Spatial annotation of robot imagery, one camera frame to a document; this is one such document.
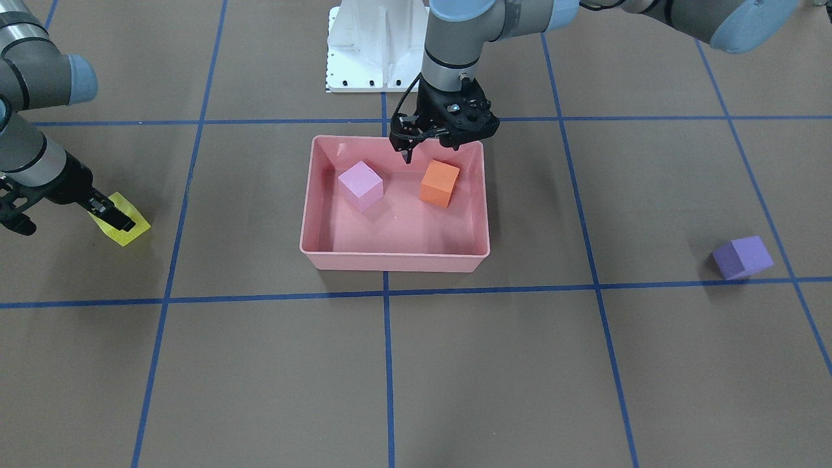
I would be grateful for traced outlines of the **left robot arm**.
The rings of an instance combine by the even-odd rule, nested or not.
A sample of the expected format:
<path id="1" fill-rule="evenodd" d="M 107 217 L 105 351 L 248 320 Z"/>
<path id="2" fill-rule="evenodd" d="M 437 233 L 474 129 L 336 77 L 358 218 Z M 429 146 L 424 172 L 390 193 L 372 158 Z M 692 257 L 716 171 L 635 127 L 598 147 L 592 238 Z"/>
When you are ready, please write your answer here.
<path id="1" fill-rule="evenodd" d="M 500 121 L 476 80 L 482 48 L 567 26 L 584 8 L 653 18 L 713 49 L 740 54 L 763 44 L 793 15 L 796 1 L 431 1 L 411 115 L 396 109 L 389 141 L 405 163 L 432 138 L 444 148 L 493 136 Z"/>

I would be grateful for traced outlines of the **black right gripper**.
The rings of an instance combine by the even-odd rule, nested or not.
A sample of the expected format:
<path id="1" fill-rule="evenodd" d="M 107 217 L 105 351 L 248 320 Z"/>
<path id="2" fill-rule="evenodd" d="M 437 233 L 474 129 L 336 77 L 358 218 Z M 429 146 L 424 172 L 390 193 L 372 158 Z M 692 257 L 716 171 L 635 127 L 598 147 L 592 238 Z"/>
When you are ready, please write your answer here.
<path id="1" fill-rule="evenodd" d="M 77 204 L 90 215 L 116 231 L 129 232 L 137 223 L 116 205 L 116 198 L 123 201 L 119 192 L 104 196 L 92 186 L 93 174 L 71 154 L 66 154 L 65 168 L 56 179 L 39 187 L 28 187 L 2 176 L 1 222 L 6 230 L 23 236 L 36 231 L 35 223 L 25 211 L 46 199 L 57 205 Z"/>

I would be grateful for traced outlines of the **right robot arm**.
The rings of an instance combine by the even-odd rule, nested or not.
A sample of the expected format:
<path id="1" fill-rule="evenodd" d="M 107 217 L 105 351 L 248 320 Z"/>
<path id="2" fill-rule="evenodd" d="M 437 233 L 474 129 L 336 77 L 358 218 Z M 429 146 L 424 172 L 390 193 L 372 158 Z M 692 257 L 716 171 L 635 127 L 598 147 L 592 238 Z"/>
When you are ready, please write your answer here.
<path id="1" fill-rule="evenodd" d="M 133 230 L 136 222 L 95 189 L 91 170 L 23 117 L 95 98 L 91 64 L 62 53 L 23 1 L 1 3 L 1 51 L 2 226 L 31 236 L 36 225 L 26 212 L 48 200 L 80 205 L 116 230 Z"/>

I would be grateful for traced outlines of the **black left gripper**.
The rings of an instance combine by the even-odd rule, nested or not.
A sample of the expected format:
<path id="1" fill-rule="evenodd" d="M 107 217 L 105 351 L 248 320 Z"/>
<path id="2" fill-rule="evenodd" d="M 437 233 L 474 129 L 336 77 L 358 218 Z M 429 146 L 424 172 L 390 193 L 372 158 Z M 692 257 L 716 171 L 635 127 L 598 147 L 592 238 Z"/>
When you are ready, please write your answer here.
<path id="1" fill-rule="evenodd" d="M 417 106 L 413 115 L 400 111 L 408 94 L 418 86 Z M 403 152 L 406 164 L 412 163 L 413 151 L 431 138 L 444 148 L 457 151 L 461 145 L 492 137 L 501 124 L 491 111 L 475 78 L 464 77 L 458 91 L 443 91 L 416 77 L 406 89 L 390 119 L 389 141 L 393 150 Z"/>

